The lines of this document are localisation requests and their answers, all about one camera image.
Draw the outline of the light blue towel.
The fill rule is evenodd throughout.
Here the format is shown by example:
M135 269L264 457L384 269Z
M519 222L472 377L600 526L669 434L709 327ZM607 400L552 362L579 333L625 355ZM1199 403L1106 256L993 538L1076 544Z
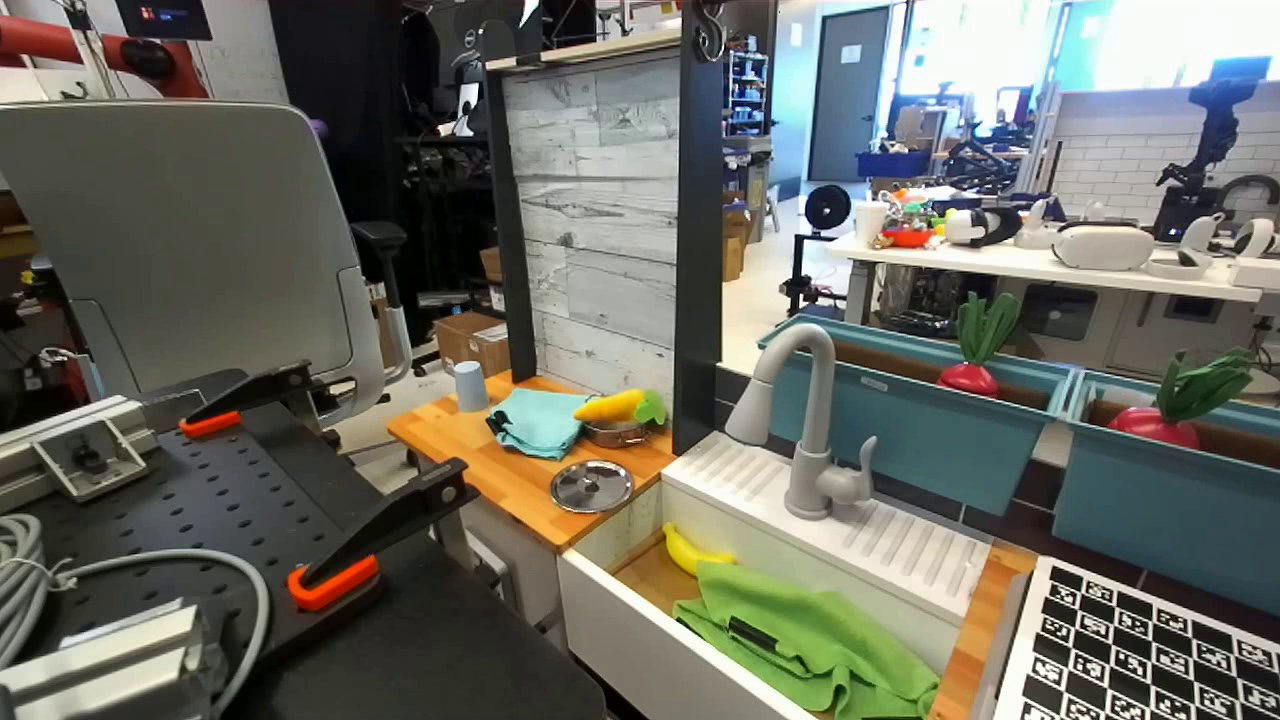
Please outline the light blue towel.
M571 392L512 390L482 426L508 452L559 461L579 437L575 409Z

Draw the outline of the green towel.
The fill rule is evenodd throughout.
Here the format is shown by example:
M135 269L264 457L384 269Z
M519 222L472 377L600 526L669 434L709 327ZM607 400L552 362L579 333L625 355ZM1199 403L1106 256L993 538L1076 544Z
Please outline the green towel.
M674 622L828 720L929 720L939 672L838 593L702 567Z

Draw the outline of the grey cup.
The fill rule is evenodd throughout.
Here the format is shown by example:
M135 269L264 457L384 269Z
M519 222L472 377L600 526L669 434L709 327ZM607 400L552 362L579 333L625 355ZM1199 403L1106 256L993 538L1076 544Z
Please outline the grey cup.
M452 381L456 381L456 403L465 412L482 412L488 409L488 390L482 390L482 369L480 362L460 362L452 363Z

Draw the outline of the cardboard box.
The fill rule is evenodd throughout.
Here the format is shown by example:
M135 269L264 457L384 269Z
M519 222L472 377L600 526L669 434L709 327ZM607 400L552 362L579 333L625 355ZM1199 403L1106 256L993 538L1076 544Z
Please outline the cardboard box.
M456 311L430 324L448 363L476 362L488 377L508 369L508 324L488 311Z

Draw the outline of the grey toy faucet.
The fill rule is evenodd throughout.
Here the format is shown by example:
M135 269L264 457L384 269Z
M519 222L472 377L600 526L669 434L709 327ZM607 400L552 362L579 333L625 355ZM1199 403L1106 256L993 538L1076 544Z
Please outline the grey toy faucet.
M738 400L725 420L725 434L736 443L767 441L777 377L794 354L809 355L812 374L809 374L798 437L792 443L785 509L798 522L825 522L838 503L861 503L872 496L876 437L861 443L861 470L831 464L836 345L821 324L812 322L786 324L763 345Z

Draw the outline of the white marble backsplash panel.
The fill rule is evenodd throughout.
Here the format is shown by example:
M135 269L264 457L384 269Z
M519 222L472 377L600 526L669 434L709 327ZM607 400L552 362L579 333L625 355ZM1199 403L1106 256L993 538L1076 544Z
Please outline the white marble backsplash panel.
M673 51L503 81L534 374L673 390L679 63Z

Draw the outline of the black round fan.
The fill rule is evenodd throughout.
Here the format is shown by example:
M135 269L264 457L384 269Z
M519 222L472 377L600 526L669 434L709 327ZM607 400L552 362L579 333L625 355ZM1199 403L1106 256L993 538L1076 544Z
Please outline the black round fan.
M852 217L852 195L845 183L814 183L804 200L804 222L812 234L831 234Z

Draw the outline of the white toy sink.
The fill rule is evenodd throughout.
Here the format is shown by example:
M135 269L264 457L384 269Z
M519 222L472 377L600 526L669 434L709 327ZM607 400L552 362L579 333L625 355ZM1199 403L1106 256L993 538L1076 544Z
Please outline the white toy sink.
M567 654L648 720L804 720L798 705L674 626L673 606L696 593L661 547L674 526L696 547L730 551L747 571L838 593L944 668L988 540L878 496L798 522L785 509L785 490L779 452L718 434L674 457L555 559Z

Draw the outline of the left teal planter box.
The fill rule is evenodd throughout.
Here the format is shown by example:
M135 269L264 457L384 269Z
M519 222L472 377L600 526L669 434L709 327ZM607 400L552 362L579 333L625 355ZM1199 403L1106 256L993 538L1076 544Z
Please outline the left teal planter box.
M1084 374L1053 362L997 355L997 392L939 386L960 362L950 341L814 322L836 350L831 461L861 464L876 441L872 475L911 486L950 503L1005 518L1038 434L1078 412Z

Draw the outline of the black orange clamp near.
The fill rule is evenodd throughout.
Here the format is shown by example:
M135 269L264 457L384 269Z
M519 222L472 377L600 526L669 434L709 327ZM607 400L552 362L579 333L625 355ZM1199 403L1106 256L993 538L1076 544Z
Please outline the black orange clamp near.
M444 461L417 472L403 490L362 514L337 547L282 576L282 597L294 612L332 612L381 580L381 551L424 531L460 564L472 559L460 509L476 501L465 480L465 461Z

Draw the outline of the black orange clamp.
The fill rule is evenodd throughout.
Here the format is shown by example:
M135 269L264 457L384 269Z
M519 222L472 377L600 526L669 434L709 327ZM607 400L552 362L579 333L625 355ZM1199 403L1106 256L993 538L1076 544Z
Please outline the black orange clamp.
M417 472L403 490L362 514L337 547L282 576L282 597L294 612L332 612L381 580L381 551L424 531L460 564L472 559L460 509L476 501L465 480L465 461L444 461Z
M279 403L294 420L312 426L317 420L312 374L305 363L252 374L232 390L214 392L210 400L203 400L196 412L186 412L177 426L177 434L184 441L210 441L210 437L235 434L243 416L264 403Z

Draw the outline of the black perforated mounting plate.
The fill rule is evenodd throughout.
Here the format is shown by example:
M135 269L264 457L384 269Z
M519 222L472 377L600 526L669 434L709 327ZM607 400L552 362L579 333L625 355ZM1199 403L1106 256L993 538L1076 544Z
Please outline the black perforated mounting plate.
M146 461L152 472L142 480L90 503L66 496L40 501L45 557L85 567L146 547L214 547L247 559L267 583L267 663L299 663L332 654L367 656L384 643L384 622L393 615L386 583L317 615L294 612L282 597L282 576L294 564L321 559L381 503L381 492L282 409L257 409L235 434L210 441L164 434ZM206 608L220 629L220 647L232 661L243 656L257 593L235 567L214 559L152 559L90 571L45 602L24 654L48 654L72 633L123 622L164 602L196 602Z

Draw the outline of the black orange clamp far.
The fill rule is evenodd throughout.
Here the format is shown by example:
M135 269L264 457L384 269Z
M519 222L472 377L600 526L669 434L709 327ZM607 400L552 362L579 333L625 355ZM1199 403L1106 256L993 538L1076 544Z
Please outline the black orange clamp far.
M184 441L210 441L210 437L235 434L243 416L264 403L279 403L294 420L312 426L317 420L312 374L305 363L252 374L232 390L214 392L210 400L203 400L196 412L186 412L177 426L177 434Z

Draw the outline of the white background table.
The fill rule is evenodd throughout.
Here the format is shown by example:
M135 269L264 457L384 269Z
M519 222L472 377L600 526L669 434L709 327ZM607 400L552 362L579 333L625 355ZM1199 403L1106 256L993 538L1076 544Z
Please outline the white background table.
M1141 269L1069 269L1047 250L867 250L852 243L852 285L865 301L846 305L852 318L872 307L878 269L993 276L1005 290L1069 290L1092 294L1094 307L1078 341L1038 338L1047 355L1088 369L1151 377L1174 354L1270 354L1280 318L1275 295L1262 290L1234 290L1234 265L1213 260L1208 269L1181 265L1171 250L1155 250Z

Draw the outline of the black vertical post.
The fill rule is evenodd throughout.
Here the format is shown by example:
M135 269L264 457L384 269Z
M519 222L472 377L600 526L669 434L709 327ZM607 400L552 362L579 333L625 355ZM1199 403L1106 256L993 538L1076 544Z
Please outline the black vertical post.
M725 0L679 0L674 396L673 452L712 434L718 362Z

